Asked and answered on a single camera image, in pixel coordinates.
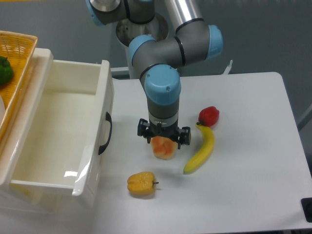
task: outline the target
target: yellow basket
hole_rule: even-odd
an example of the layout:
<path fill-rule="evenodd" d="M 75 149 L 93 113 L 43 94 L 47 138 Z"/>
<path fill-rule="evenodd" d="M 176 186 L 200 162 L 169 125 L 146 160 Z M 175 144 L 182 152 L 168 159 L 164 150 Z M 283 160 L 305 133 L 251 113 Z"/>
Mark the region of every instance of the yellow basket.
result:
<path fill-rule="evenodd" d="M 24 94 L 25 74 L 35 50 L 38 38 L 30 35 L 0 31 L 0 56 L 7 57 L 14 75 L 7 83 L 0 86 L 0 95 L 5 106 L 5 114 L 0 125 L 0 142 L 10 120 L 14 120 L 18 104 Z"/>

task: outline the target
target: drawer handle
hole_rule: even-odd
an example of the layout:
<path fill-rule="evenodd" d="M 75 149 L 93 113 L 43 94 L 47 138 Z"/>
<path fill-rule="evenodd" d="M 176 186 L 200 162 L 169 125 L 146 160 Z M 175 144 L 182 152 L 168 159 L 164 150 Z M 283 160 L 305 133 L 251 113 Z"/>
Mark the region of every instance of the drawer handle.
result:
<path fill-rule="evenodd" d="M 112 123 L 112 117 L 111 117 L 111 115 L 108 112 L 106 112 L 105 120 L 110 122 L 111 128 L 109 130 L 109 135 L 108 135 L 107 142 L 104 145 L 100 145 L 100 147 L 98 149 L 98 155 L 102 154 L 106 150 L 106 148 L 107 148 L 107 146 L 109 144 L 109 141 L 111 140 L 111 136 L 112 136 L 113 123 Z"/>

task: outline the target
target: white plastic drawer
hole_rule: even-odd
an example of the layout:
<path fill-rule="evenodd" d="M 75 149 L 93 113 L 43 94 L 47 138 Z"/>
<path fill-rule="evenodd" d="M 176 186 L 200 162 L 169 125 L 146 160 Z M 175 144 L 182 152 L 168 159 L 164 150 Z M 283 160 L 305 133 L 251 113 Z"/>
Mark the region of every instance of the white plastic drawer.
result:
<path fill-rule="evenodd" d="M 25 194 L 75 195 L 92 204 L 113 98 L 109 62 L 54 60 L 11 184 Z"/>

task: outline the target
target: banana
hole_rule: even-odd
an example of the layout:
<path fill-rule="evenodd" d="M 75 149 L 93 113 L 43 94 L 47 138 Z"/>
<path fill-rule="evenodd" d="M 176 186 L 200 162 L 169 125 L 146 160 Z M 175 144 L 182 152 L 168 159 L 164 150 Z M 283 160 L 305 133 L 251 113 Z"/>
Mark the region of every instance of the banana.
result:
<path fill-rule="evenodd" d="M 190 174 L 199 168 L 205 160 L 210 156 L 214 149 L 215 136 L 210 127 L 203 126 L 201 124 L 196 125 L 201 130 L 204 138 L 204 143 L 200 150 L 188 161 L 185 165 L 183 172 L 184 174 Z"/>

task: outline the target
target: table surface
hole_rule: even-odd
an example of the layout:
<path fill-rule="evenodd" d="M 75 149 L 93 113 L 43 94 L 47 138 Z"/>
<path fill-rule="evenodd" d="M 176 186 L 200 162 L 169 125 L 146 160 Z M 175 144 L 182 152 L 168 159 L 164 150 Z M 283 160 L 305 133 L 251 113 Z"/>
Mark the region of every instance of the table surface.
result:
<path fill-rule="evenodd" d="M 113 133 L 102 159 L 95 205 L 84 209 L 66 197 L 53 215 L 0 210 L 4 233 L 202 234 L 312 228 L 300 200 L 312 180 L 282 77 L 277 73 L 181 78 L 179 127 L 192 142 L 164 161 L 136 136 L 148 118 L 138 80 L 114 80 Z M 191 175 L 186 162 L 202 143 L 199 112 L 220 110 L 215 148 Z M 127 178 L 151 171 L 154 196 L 133 197 Z"/>

